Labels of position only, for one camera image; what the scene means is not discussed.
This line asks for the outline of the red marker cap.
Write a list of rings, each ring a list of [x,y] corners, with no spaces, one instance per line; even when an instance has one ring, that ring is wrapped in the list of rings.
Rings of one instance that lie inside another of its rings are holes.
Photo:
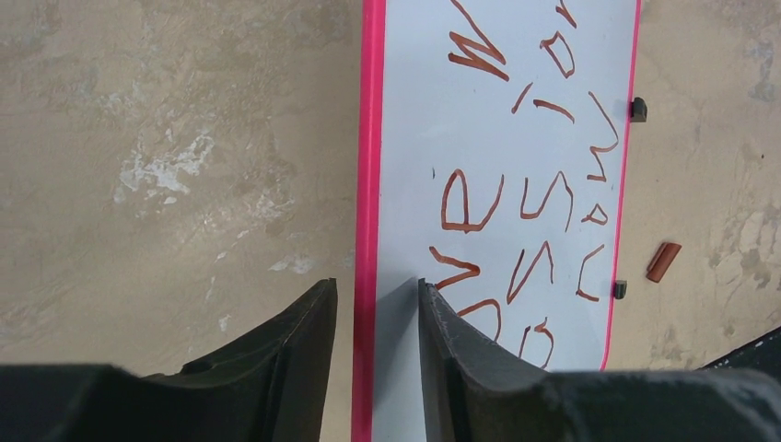
[[[677,257],[681,248],[682,245],[678,243],[661,243],[647,266],[646,279],[653,283],[659,283]]]

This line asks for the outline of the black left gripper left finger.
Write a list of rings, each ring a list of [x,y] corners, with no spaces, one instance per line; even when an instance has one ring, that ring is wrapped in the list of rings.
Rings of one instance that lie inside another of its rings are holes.
[[[4,365],[5,441],[316,441],[337,320],[323,279],[172,375],[108,364]]]

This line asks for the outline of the pink framed whiteboard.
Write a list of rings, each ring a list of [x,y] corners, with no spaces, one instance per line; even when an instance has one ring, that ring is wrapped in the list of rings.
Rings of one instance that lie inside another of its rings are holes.
[[[419,280],[549,371],[605,368],[641,5],[366,1],[354,441],[422,441]]]

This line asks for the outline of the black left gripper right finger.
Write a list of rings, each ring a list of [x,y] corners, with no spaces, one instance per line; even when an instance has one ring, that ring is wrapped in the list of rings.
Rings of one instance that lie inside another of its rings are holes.
[[[776,441],[780,386],[750,369],[547,372],[418,284],[430,441]]]

